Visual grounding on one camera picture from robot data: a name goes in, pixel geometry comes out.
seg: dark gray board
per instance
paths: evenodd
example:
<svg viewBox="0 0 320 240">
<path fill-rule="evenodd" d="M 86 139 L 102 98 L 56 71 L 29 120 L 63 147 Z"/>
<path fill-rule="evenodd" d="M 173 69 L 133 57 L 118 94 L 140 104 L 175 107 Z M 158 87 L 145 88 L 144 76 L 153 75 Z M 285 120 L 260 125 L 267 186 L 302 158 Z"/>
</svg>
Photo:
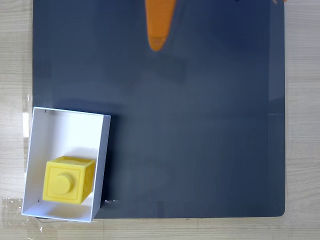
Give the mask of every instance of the dark gray board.
<svg viewBox="0 0 320 240">
<path fill-rule="evenodd" d="M 284 213 L 278 2 L 178 0 L 153 52 L 143 0 L 33 1 L 33 105 L 112 116 L 96 218 Z"/>
</svg>

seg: wooden table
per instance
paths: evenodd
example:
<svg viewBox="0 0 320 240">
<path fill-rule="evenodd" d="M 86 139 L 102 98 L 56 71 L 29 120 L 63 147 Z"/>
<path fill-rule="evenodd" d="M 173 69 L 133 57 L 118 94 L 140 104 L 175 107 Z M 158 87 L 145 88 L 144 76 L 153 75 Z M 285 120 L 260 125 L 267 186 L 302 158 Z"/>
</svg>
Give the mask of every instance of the wooden table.
<svg viewBox="0 0 320 240">
<path fill-rule="evenodd" d="M 89 224 L 20 214 L 32 110 L 32 8 L 32 0 L 0 0 L 0 239 L 320 239 L 320 0 L 288 0 L 285 7 L 284 216 Z"/>
</svg>

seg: yellow toy block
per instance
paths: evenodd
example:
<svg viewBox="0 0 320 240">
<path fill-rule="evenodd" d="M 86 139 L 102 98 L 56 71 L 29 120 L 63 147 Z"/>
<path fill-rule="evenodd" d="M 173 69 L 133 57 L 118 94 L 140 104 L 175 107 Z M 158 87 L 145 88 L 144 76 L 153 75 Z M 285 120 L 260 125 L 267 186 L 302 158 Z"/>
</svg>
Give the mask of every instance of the yellow toy block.
<svg viewBox="0 0 320 240">
<path fill-rule="evenodd" d="M 91 193 L 96 161 L 61 156 L 45 167 L 43 195 L 45 201 L 81 204 Z"/>
</svg>

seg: orange object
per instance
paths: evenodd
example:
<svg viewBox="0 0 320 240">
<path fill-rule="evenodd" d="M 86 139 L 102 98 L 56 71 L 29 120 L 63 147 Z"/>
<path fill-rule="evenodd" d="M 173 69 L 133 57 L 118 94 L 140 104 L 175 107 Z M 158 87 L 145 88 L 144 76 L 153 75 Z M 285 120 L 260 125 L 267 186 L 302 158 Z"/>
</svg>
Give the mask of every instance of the orange object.
<svg viewBox="0 0 320 240">
<path fill-rule="evenodd" d="M 150 48 L 159 51 L 169 35 L 176 0 L 145 0 L 147 34 Z"/>
</svg>

